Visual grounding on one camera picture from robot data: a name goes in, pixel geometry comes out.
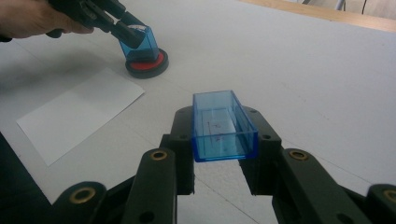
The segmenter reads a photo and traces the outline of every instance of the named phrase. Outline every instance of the red circular base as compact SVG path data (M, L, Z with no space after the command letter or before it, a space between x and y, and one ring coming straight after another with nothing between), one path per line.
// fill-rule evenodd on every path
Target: red circular base
M125 66L130 72L131 76L137 78L150 78L156 77L166 70L168 67L168 55L162 49L158 54L158 58L155 62L126 62Z

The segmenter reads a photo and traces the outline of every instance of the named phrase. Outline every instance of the blue plastic container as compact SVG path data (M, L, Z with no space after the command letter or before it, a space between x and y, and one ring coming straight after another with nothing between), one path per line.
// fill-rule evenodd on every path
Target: blue plastic container
M139 32L146 33L146 37L136 49L131 49L124 43L120 42L122 51L127 62L155 62L160 50L154 38L151 28L143 25L130 25L130 29L136 29Z
M192 128L196 161L257 156L258 131L233 91L194 94Z

